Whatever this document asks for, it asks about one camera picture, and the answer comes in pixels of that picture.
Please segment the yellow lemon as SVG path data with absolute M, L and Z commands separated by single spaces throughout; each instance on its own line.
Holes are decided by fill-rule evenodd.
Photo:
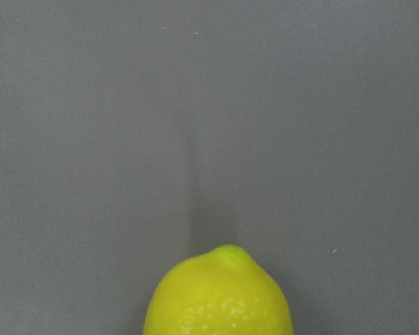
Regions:
M 277 282 L 242 248 L 220 246 L 174 266 L 147 308 L 144 334 L 293 334 Z

